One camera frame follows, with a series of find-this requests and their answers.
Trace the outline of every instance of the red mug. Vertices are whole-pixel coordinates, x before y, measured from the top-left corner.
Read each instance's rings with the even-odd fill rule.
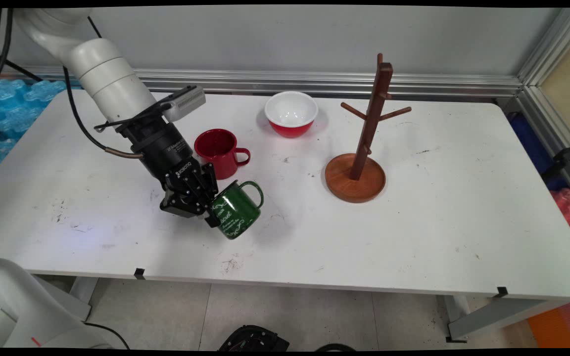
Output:
[[[197,136],[195,152],[215,166],[217,180],[230,178],[237,172],[237,167],[249,162],[249,151],[237,148],[237,137],[228,130],[212,129]],[[237,153],[245,153],[247,160],[239,162]]]

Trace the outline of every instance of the red and white bowl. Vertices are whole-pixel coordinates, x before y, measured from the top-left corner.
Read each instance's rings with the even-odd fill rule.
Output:
[[[303,135],[318,115],[318,104],[307,94],[283,91],[265,103],[265,116],[274,130],[283,137]]]

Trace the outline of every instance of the green enamel mug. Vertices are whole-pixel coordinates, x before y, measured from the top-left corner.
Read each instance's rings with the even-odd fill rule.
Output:
[[[237,184],[237,181],[228,185],[212,203],[212,210],[221,221],[219,230],[231,240],[239,237],[258,219],[263,205],[263,192],[258,184],[251,180]],[[244,185],[251,185],[258,190],[261,196],[261,203],[258,206],[242,190]]]

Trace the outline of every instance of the white table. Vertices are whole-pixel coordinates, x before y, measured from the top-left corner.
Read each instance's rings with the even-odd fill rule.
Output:
[[[93,136],[129,151],[113,129],[93,131],[104,118],[84,91],[74,97]],[[32,273],[135,278],[144,268],[146,279],[168,281],[457,296],[447,299],[459,314],[455,339],[570,301],[570,228],[497,106],[388,101],[384,113],[412,112],[378,126],[371,158],[386,187],[351,204],[328,190],[324,167],[355,151],[362,120],[341,99],[319,98],[310,131],[286,139],[263,114],[267,99],[207,95],[176,123],[191,145],[224,128],[251,151],[219,189],[254,180],[265,204],[230,241],[159,210],[160,183],[138,160],[91,144],[62,92],[0,165],[0,257]],[[344,101],[366,111],[367,100]],[[505,298],[463,317],[458,296],[493,297],[498,287]]]

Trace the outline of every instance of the black tape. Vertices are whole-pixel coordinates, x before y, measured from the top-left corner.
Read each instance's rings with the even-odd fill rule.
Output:
[[[498,288],[498,294],[494,296],[494,298],[501,298],[506,296],[507,293],[507,287],[497,287]]]
[[[136,273],[133,273],[136,279],[144,279],[144,268],[136,268]]]

